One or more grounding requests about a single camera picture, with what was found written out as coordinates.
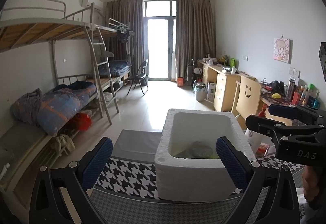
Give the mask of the person's hand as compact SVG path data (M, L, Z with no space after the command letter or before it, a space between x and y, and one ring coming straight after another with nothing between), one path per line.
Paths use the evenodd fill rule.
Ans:
M302 179L304 197L307 202L311 202L319 193L318 177L313 167L305 166Z

